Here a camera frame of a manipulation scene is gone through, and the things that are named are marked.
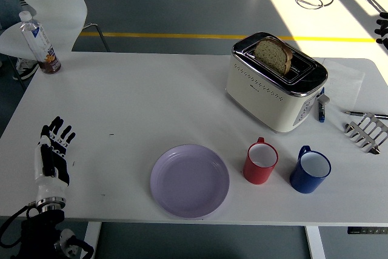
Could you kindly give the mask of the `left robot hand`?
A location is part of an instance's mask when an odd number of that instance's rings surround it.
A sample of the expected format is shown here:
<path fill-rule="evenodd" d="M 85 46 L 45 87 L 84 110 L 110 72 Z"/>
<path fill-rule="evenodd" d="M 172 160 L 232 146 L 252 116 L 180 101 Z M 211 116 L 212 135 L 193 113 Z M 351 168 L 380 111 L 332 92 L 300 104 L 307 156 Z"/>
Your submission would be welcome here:
<path fill-rule="evenodd" d="M 67 148 L 76 133 L 72 126 L 64 127 L 64 120 L 57 116 L 41 130 L 40 140 L 35 148 L 35 182 L 38 186 L 38 206 L 57 198 L 65 203 L 65 188 L 70 184 L 65 159 Z"/>

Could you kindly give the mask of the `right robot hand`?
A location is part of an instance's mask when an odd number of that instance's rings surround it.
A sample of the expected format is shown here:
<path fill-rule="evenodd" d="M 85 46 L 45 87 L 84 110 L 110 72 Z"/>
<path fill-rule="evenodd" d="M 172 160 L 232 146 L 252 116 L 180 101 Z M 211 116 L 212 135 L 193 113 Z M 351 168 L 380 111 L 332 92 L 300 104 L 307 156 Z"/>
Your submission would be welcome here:
<path fill-rule="evenodd" d="M 381 44 L 386 49 L 388 49 L 388 40 L 387 40 L 388 12 L 380 12 L 379 18 L 376 20 L 376 24 L 378 28 L 375 29 L 374 32 L 376 35 L 378 35 L 378 37 L 375 41 L 377 44 Z"/>

